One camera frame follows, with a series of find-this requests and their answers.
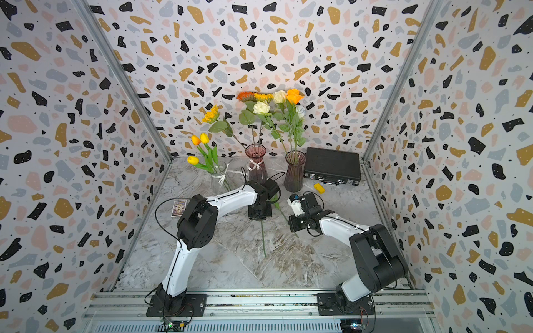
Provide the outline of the pink tulip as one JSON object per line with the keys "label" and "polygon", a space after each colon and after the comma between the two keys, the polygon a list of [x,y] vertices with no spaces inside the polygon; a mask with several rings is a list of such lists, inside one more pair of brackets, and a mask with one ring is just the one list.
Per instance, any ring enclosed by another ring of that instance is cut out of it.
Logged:
{"label": "pink tulip", "polygon": [[266,244],[265,244],[265,229],[264,229],[264,220],[260,220],[260,228],[261,228],[261,237],[262,237],[262,252],[264,254],[264,257],[267,257],[266,252]]}

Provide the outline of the yellow sunflower large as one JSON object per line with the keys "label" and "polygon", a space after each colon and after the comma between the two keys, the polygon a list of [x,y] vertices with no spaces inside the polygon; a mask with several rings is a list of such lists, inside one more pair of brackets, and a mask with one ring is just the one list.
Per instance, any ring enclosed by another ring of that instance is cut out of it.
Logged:
{"label": "yellow sunflower large", "polygon": [[271,101],[273,101],[273,94],[254,94],[254,96],[257,102],[269,104]]}

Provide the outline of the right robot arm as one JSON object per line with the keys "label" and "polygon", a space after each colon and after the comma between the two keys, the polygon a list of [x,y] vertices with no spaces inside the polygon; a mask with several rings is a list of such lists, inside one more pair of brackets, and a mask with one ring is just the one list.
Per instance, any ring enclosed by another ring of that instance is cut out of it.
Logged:
{"label": "right robot arm", "polygon": [[322,208],[311,192],[287,200],[293,215],[290,230],[307,230],[313,237],[329,236],[351,248],[357,273],[336,287],[334,306],[349,313],[363,309],[370,295],[398,282],[408,265],[393,237],[382,224],[364,226]]}

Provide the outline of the orange rose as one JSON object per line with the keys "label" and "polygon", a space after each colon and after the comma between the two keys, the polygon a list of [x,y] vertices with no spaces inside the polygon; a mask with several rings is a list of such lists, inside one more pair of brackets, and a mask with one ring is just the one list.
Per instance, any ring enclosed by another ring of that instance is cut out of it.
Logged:
{"label": "orange rose", "polygon": [[[296,124],[298,122],[298,115],[296,113],[296,107],[303,99],[302,93],[297,89],[291,89],[287,91],[287,107],[290,113],[290,140],[291,140],[291,149],[297,151],[299,146],[296,143]],[[305,139],[301,139],[299,144],[304,145]]]}

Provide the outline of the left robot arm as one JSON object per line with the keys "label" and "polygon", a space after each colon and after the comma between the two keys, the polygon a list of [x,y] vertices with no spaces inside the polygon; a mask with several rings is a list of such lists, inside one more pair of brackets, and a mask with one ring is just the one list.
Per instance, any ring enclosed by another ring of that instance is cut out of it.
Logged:
{"label": "left robot arm", "polygon": [[184,297],[198,252],[212,240],[220,218],[246,206],[263,212],[279,191],[278,183],[268,179],[262,184],[248,181],[218,196],[193,196],[177,223],[176,252],[165,279],[156,290],[158,298],[172,304]]}

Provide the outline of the yellow sunflower small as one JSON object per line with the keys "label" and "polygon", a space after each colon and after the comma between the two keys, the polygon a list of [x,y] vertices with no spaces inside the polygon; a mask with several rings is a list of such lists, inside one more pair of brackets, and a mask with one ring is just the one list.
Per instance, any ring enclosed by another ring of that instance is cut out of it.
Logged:
{"label": "yellow sunflower small", "polygon": [[210,128],[208,131],[210,133],[223,133],[227,137],[235,139],[241,147],[245,147],[245,145],[233,133],[233,128],[230,123],[224,118],[220,119],[219,107],[217,105],[212,106],[212,108],[205,113],[202,122],[209,123]]}

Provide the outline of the cream rose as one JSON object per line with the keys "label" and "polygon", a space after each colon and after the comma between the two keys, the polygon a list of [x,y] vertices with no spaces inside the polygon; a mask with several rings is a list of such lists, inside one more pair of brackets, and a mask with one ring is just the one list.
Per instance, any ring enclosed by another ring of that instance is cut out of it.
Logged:
{"label": "cream rose", "polygon": [[273,114],[271,113],[271,106],[265,102],[257,101],[253,106],[253,113],[257,115],[265,127],[271,131],[273,139],[278,140],[282,144],[284,151],[287,152],[283,137],[272,120]]}
{"label": "cream rose", "polygon": [[274,110],[271,117],[272,136],[279,141],[283,150],[290,152],[291,145],[286,144],[285,140],[290,138],[290,113],[287,107],[287,93],[284,90],[278,90],[273,93]]}

